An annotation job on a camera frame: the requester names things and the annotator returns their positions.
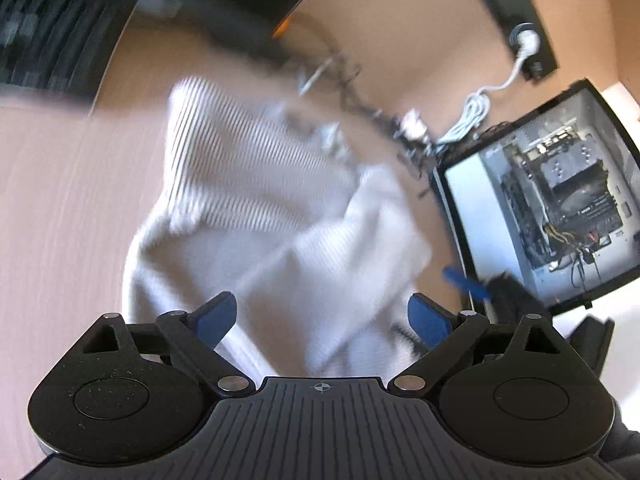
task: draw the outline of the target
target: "black keyboard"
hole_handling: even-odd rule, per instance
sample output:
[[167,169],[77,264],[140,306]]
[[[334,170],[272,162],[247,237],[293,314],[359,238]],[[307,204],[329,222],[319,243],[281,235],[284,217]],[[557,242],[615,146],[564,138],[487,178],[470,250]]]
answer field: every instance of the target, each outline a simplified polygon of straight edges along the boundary
[[0,92],[94,101],[136,0],[0,0]]

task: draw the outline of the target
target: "white ribbed fabric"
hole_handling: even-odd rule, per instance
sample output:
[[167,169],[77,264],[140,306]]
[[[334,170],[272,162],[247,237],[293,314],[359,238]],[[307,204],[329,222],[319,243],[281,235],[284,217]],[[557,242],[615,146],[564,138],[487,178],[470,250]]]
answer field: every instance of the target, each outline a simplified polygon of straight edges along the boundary
[[358,167],[337,125],[293,127],[192,78],[170,98],[164,189],[129,250],[123,313],[151,322],[229,290],[238,323],[216,350],[257,384],[388,380],[414,360],[391,326],[430,255],[393,173]]

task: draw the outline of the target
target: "beige wall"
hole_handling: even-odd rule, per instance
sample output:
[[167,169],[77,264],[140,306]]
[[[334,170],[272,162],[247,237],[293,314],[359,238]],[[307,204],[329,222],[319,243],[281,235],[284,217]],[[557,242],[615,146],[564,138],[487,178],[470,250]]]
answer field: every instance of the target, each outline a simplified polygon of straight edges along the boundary
[[609,0],[618,56],[618,74],[636,101],[640,101],[640,0]]
[[[588,76],[618,80],[608,0],[534,0],[560,68],[542,83],[517,82],[496,95],[490,123],[538,106]],[[481,0],[305,0],[364,66],[361,88],[396,112],[418,107],[438,132],[457,119],[467,94],[503,82],[513,57]]]

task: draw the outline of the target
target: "orange light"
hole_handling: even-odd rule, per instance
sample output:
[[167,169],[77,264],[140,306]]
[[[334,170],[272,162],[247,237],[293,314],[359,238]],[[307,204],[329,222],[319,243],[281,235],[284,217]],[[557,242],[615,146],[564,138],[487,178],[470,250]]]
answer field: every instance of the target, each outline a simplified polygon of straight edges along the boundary
[[284,20],[282,20],[282,23],[280,23],[280,25],[278,25],[276,30],[273,31],[273,37],[276,39],[280,38],[289,28],[290,24],[291,24],[291,18],[285,18]]

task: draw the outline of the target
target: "white cable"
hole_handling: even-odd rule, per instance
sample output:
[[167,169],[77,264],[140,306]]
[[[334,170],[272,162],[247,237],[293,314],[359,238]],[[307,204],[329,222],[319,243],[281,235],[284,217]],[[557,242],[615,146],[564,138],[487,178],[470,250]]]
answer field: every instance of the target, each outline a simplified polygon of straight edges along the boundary
[[320,79],[320,76],[324,72],[326,72],[326,70],[329,68],[329,65],[331,65],[332,62],[334,62],[334,56],[329,56],[326,60],[324,60],[324,63],[322,63],[322,65],[320,65],[316,69],[314,74],[304,84],[300,84],[300,89],[298,90],[298,94],[300,95],[300,97],[302,97],[309,90],[311,90],[311,87],[316,83],[316,81],[318,81],[318,79]]
[[476,92],[469,94],[465,100],[465,106],[460,120],[452,126],[447,133],[434,142],[437,146],[442,144],[452,144],[460,142],[471,130],[478,128],[491,109],[491,101],[486,95],[488,92],[504,90],[515,81],[524,62],[540,49],[540,37],[533,30],[523,30],[517,37],[520,49],[516,56],[511,75],[500,86],[483,86]]

